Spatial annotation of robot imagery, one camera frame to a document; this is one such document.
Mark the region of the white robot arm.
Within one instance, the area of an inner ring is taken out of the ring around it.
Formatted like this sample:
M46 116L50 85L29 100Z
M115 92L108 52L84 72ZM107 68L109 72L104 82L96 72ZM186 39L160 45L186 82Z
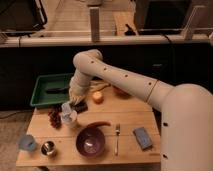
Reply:
M99 77L161 112L161 171L213 171L213 93L110 66L95 49L77 53L73 64L72 102L79 103Z

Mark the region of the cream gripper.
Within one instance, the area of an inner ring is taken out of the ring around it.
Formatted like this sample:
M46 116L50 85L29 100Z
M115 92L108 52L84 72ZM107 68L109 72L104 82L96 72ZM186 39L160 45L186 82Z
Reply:
M72 106L79 104L81 101L85 99L85 94L76 93L74 90L69 90L69 101Z

